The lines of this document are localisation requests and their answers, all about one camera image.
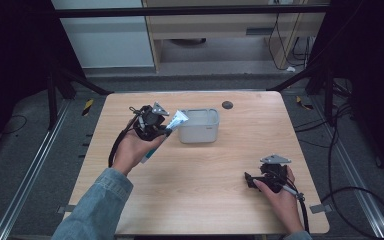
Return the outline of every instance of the transparent plastic container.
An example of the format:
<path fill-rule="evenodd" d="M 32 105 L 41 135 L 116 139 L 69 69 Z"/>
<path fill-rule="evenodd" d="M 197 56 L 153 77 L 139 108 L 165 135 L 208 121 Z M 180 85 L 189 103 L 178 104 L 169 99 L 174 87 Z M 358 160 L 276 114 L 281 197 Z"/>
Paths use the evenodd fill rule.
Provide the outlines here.
<path fill-rule="evenodd" d="M 220 122 L 216 109 L 183 109 L 189 120 L 179 127 L 179 140 L 182 143 L 207 143 L 217 140 Z"/>

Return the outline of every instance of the person's right hand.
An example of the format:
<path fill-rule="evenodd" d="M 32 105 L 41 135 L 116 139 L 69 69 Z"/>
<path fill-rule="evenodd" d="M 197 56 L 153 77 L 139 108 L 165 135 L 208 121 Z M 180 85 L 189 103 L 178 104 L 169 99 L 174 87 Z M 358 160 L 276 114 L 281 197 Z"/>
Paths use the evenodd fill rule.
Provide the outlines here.
<path fill-rule="evenodd" d="M 294 182 L 295 177 L 292 170 L 289 166 L 287 169 L 288 178 Z M 254 183 L 267 197 L 274 213 L 286 227 L 289 234 L 304 230 L 298 214 L 297 199 L 294 195 L 284 189 L 280 190 L 279 193 L 274 193 L 265 183 L 258 180 L 254 180 Z"/>

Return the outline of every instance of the hand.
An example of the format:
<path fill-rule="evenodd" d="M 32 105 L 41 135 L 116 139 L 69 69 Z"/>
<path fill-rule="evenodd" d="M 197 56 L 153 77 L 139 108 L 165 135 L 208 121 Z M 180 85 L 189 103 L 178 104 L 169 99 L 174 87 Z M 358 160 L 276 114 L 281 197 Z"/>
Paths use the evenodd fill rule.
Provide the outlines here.
<path fill-rule="evenodd" d="M 127 176 L 145 154 L 161 145 L 164 138 L 165 135 L 161 135 L 152 141 L 144 141 L 138 137 L 135 131 L 128 131 L 118 145 L 112 168 Z"/>
<path fill-rule="evenodd" d="M 294 182 L 295 177 L 289 166 L 287 170 L 288 178 Z M 258 180 L 254 180 L 254 183 L 266 195 L 274 213 L 286 227 L 288 234 L 304 230 L 298 214 L 297 199 L 294 195 L 284 189 L 279 193 L 274 193 L 265 183 Z"/>

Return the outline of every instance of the denim sleeve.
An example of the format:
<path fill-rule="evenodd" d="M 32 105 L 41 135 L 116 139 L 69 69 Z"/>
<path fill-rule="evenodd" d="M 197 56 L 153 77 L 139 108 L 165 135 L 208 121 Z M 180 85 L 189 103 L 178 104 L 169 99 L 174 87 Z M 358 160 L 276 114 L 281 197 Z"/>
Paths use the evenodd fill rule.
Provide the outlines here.
<path fill-rule="evenodd" d="M 291 235 L 284 238 L 284 240 L 311 240 L 310 234 L 306 231 L 300 231 L 292 233 Z"/>
<path fill-rule="evenodd" d="M 133 184 L 107 168 L 60 223 L 52 239 L 113 239 Z"/>

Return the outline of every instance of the electrical cord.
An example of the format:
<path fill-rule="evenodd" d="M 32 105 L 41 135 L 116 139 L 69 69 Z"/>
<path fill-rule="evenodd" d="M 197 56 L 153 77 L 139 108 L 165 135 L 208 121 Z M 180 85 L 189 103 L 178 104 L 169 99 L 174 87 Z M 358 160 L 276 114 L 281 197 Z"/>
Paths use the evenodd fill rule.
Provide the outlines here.
<path fill-rule="evenodd" d="M 336 210 L 336 212 L 338 213 L 338 215 L 340 216 L 340 218 L 346 223 L 348 224 L 353 230 L 357 231 L 358 233 L 360 233 L 361 235 L 365 236 L 365 237 L 368 237 L 368 238 L 371 238 L 371 239 L 384 239 L 384 238 L 379 238 L 377 236 L 373 236 L 369 233 L 366 233 L 364 232 L 363 230 L 359 229 L 358 227 L 356 227 L 354 224 L 352 224 L 348 219 L 346 219 L 346 217 L 342 214 L 342 212 L 340 211 L 340 209 L 338 208 L 338 205 L 336 204 L 336 201 L 335 201 L 335 198 L 334 198 L 334 195 L 339 193 L 339 192 L 342 192 L 342 191 L 350 191 L 350 190 L 359 190 L 359 191 L 363 191 L 363 192 L 366 192 L 366 193 L 369 193 L 371 194 L 372 196 L 374 196 L 376 198 L 376 200 L 378 200 L 378 202 L 380 202 L 383 206 L 384 206 L 384 200 L 382 200 L 379 196 L 377 196 L 376 194 L 374 194 L 373 192 L 367 190 L 367 189 L 364 189 L 364 188 L 360 188 L 360 187 L 354 187 L 354 186 L 348 186 L 348 187 L 343 187 L 343 188 L 339 188 L 337 190 L 333 190 L 333 187 L 332 187 L 332 151 L 333 151 L 333 146 L 335 145 L 335 142 L 337 140 L 335 140 L 338 136 L 338 124 L 337 124 L 337 120 L 339 119 L 339 116 L 341 115 L 341 111 L 345 111 L 347 109 L 350 108 L 350 105 L 347 105 L 345 106 L 343 109 L 339 109 L 338 112 L 335 114 L 335 118 L 336 118 L 336 121 L 334 121 L 334 125 L 333 125 L 333 128 L 334 128 L 334 132 L 332 134 L 332 141 L 330 143 L 330 146 L 329 146 L 329 153 L 328 153 L 328 184 L 329 184 L 329 194 L 325 197 L 322 198 L 321 202 L 324 202 L 325 200 L 327 200 L 328 198 L 330 198 L 332 200 L 332 204 Z"/>
<path fill-rule="evenodd" d="M 347 106 L 345 109 L 343 110 L 338 110 L 338 115 L 337 116 L 332 116 L 331 120 L 332 121 L 337 121 L 338 118 L 348 114 L 349 112 L 345 112 L 345 110 L 350 110 L 351 109 L 351 106 Z M 330 120 L 323 120 L 323 119 L 318 119 L 318 120 L 314 120 L 314 121 L 311 121 L 311 122 L 308 122 L 308 123 L 304 123 L 304 124 L 301 124 L 301 125 L 298 125 L 298 126 L 295 126 L 294 129 L 296 128 L 299 128 L 299 127 L 303 127 L 303 126 L 306 126 L 306 125 L 309 125 L 311 123 L 315 123 L 315 122 L 318 122 L 318 121 L 323 121 L 317 125 L 314 125 L 312 127 L 309 127 L 309 128 L 305 128 L 305 129 L 299 129 L 299 130 L 295 130 L 295 133 L 299 133 L 299 132 L 307 132 L 307 131 L 310 131 L 310 130 L 313 130 L 313 129 L 316 129 L 320 126 L 322 126 L 323 124 L 325 123 L 329 123 Z"/>
<path fill-rule="evenodd" d="M 296 53 L 295 49 L 297 47 L 297 44 L 299 42 L 299 37 L 295 40 L 294 47 L 292 48 L 292 56 L 299 61 L 304 61 L 304 65 L 307 64 L 308 57 L 310 56 L 310 37 L 307 37 L 306 40 L 306 45 L 305 45 L 305 50 L 304 53 Z"/>
<path fill-rule="evenodd" d="M 314 62 L 317 58 L 319 58 L 321 56 L 321 54 L 324 51 L 326 51 L 326 49 L 328 49 L 330 47 L 330 45 L 332 45 L 332 43 L 336 40 L 336 38 L 338 38 L 338 36 L 340 36 L 340 34 L 344 31 L 345 27 L 348 26 L 348 24 L 355 17 L 355 15 L 357 15 L 357 12 L 360 10 L 361 6 L 363 5 L 363 2 L 364 2 L 364 0 L 360 0 L 360 3 L 357 6 L 357 8 L 355 9 L 354 13 L 348 18 L 348 20 L 345 22 L 345 24 L 342 25 L 342 27 L 338 30 L 338 32 L 328 41 L 326 46 L 316 56 L 314 56 L 314 58 L 312 58 L 312 61 L 309 62 L 308 64 Z"/>
<path fill-rule="evenodd" d="M 300 204 L 302 218 L 304 220 L 304 230 L 310 234 L 310 226 L 308 223 L 307 208 L 305 207 L 305 203 L 304 203 L 304 201 L 305 201 L 304 194 L 301 193 L 300 191 L 298 191 L 298 188 L 295 186 L 294 182 L 288 176 L 286 176 L 286 179 L 285 179 L 282 176 L 280 176 L 279 174 L 277 174 L 276 172 L 273 172 L 273 171 L 268 171 L 268 172 L 270 174 L 274 175 L 275 177 L 279 178 L 280 180 L 282 180 L 288 187 L 290 187 L 292 190 L 294 190 L 296 192 L 295 197 L 297 198 L 297 200 Z"/>
<path fill-rule="evenodd" d="M 305 141 L 305 140 L 302 140 L 302 139 L 298 139 L 298 141 L 303 142 L 303 143 L 307 143 L 307 144 L 310 144 L 310 145 L 313 145 L 315 147 L 329 148 L 329 146 L 322 146 L 322 145 L 315 144 L 315 143 L 312 143 L 312 142 L 308 142 L 308 141 Z"/>
<path fill-rule="evenodd" d="M 269 36 L 269 44 L 268 44 L 269 45 L 269 52 L 270 52 L 270 55 L 271 55 L 271 57 L 273 59 L 274 65 L 275 65 L 275 67 L 278 70 L 286 70 L 286 68 L 280 68 L 279 66 L 277 66 L 276 61 L 274 60 L 274 55 L 273 55 L 273 53 L 271 51 L 271 38 L 273 36 L 274 31 L 277 30 L 277 35 L 279 37 L 280 45 L 282 46 L 283 56 L 285 57 L 285 60 L 291 65 L 291 67 L 303 66 L 304 64 L 294 64 L 294 63 L 289 62 L 288 57 L 286 56 L 285 46 L 283 44 L 282 38 L 280 36 L 280 31 L 279 31 L 279 15 L 280 15 L 279 13 L 276 13 L 276 20 L 275 20 L 275 23 L 274 23 L 273 31 L 271 32 L 271 34 Z M 295 22 L 295 25 L 294 25 L 294 28 L 292 29 L 292 31 L 295 30 L 296 24 L 297 24 L 297 22 Z"/>
<path fill-rule="evenodd" d="M 23 119 L 24 119 L 23 124 L 21 124 L 21 126 L 18 127 L 18 128 L 15 129 L 15 130 L 8 131 L 8 132 L 3 132 L 2 134 L 11 134 L 11 133 L 15 133 L 15 132 L 20 131 L 24 126 L 26 126 L 26 124 L 27 124 L 27 118 L 26 118 L 25 116 L 23 116 L 23 115 L 14 115 L 14 116 L 11 116 L 11 118 L 17 118 L 17 117 L 18 117 L 18 118 L 23 118 Z"/>
<path fill-rule="evenodd" d="M 108 167 L 112 167 L 113 162 L 114 162 L 114 156 L 115 156 L 115 153 L 117 152 L 118 145 L 120 145 L 121 141 L 124 139 L 124 137 L 126 136 L 127 132 L 129 132 L 130 130 L 134 129 L 134 128 L 131 128 L 131 127 L 132 127 L 133 123 L 137 120 L 139 115 L 141 114 L 141 112 L 143 110 L 143 107 L 140 110 L 136 110 L 133 107 L 129 107 L 129 109 L 135 114 L 135 116 L 133 117 L 132 120 L 130 120 L 130 122 L 127 124 L 126 128 L 123 131 L 120 132 L 120 134 L 118 135 L 117 139 L 114 141 L 114 144 L 113 144 L 113 146 L 111 148 L 110 155 L 108 156 Z"/>

